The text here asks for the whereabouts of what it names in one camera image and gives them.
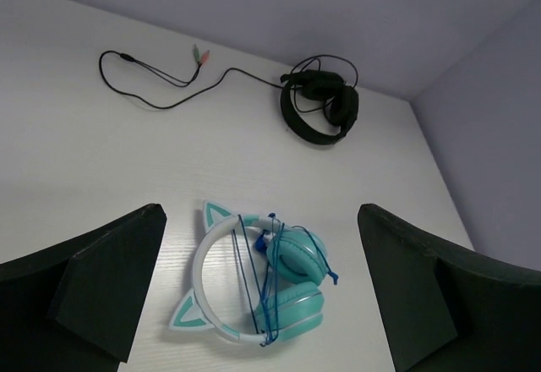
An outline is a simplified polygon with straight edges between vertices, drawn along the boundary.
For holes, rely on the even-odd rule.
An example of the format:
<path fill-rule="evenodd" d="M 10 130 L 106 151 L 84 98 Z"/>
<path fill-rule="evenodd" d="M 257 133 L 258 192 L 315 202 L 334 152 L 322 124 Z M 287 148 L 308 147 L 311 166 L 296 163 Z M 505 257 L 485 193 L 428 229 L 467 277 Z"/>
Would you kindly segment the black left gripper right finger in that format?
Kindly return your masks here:
<path fill-rule="evenodd" d="M 538 371 L 540 273 L 363 204 L 358 228 L 397 371 Z"/>

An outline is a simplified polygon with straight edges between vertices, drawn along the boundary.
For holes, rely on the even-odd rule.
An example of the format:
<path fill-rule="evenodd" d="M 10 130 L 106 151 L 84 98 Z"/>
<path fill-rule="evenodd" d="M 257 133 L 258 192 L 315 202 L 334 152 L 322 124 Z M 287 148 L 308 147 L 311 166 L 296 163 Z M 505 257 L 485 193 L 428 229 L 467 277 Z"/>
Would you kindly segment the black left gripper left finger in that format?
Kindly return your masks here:
<path fill-rule="evenodd" d="M 116 371 L 128 361 L 165 232 L 148 204 L 1 265 L 3 371 Z"/>

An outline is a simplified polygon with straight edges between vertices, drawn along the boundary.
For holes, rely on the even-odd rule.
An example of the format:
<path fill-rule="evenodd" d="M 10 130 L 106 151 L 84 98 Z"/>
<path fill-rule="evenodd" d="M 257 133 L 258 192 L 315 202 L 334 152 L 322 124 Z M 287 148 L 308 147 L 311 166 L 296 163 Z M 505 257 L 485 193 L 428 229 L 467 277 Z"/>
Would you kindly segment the teal cat ear headphones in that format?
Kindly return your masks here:
<path fill-rule="evenodd" d="M 202 209 L 205 235 L 194 253 L 191 287 L 169 321 L 172 331 L 208 331 L 229 342 L 261 347 L 284 342 L 319 327 L 323 321 L 321 283 L 338 276 L 332 271 L 323 241 L 303 226 L 291 226 L 275 214 L 233 211 L 207 200 Z M 203 283 L 210 249 L 224 237 L 232 239 L 240 261 L 254 332 L 243 333 L 221 321 L 211 308 Z M 242 255 L 248 258 L 241 260 Z"/>

